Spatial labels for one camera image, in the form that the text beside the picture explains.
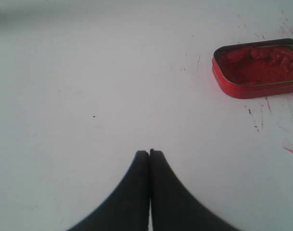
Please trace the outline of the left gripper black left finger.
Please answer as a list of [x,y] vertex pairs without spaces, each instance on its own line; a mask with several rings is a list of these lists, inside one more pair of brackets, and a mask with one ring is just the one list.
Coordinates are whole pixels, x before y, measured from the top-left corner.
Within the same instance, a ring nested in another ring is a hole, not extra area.
[[147,231],[149,227],[149,154],[136,152],[113,192],[71,231]]

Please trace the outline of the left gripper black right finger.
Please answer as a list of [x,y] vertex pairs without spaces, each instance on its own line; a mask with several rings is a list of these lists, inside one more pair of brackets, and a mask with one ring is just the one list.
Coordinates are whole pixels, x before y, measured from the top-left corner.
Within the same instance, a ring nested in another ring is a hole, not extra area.
[[151,212],[154,231],[236,231],[184,187],[163,152],[150,150]]

